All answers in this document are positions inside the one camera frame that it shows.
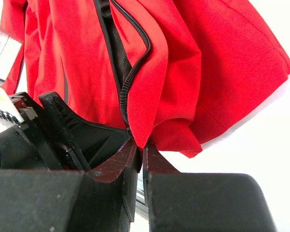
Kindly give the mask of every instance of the black zipper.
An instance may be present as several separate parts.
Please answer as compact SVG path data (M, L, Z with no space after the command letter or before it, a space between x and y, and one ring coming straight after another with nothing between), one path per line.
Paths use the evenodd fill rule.
M115 62L114 62L114 57L113 57L113 51L112 51L112 46L111 46L111 41L109 37L109 32L107 30L107 26L105 24L101 8L99 7L99 0L94 0L95 7L97 10L97 14L99 17L100 25L104 34L105 42L107 45L107 49L109 52L110 60L111 60L111 65L113 69L113 74L115 77L115 82L117 86L117 92L118 92L118 99L119 99L119 107L120 107L120 112L122 115L122 118L124 119L125 123L127 124L127 131L129 132L129 122L128 122L128 114L127 114L127 104L128 104L128 93L131 88L131 85L133 83L134 77L138 70L140 69L141 65L145 62L147 59L149 52L151 50L152 44L149 39L149 36L145 32L145 30L141 27L141 25L122 7L118 4L117 1L115 0L110 0L113 5L123 14L123 16L132 24L132 26L137 30L139 35L142 37L145 45L146 45L146 51L145 53L136 61L135 65L131 68L129 71L129 74L123 81L123 84L121 86L119 77L117 75L116 67L115 67Z

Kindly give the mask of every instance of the red jacket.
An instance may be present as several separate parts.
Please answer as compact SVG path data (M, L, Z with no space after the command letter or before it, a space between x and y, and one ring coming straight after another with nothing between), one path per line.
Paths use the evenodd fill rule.
M66 78L69 106L81 117L125 128L126 114L138 146L152 135L159 150L193 157L290 74L290 59L247 0L110 0L111 11L99 1L4 0L1 27L24 41L4 84L8 94L24 58L36 101L46 91L64 98ZM101 12L111 12L136 67L119 96L126 105Z

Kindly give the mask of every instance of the white surface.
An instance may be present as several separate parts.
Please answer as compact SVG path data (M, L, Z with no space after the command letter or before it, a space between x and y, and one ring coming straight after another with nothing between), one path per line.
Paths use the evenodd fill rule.
M290 56L290 0L250 0ZM26 90L23 76L19 90ZM247 173L260 184L279 232L290 232L290 79L253 113L193 159L164 156L180 171ZM147 232L141 217L132 232Z

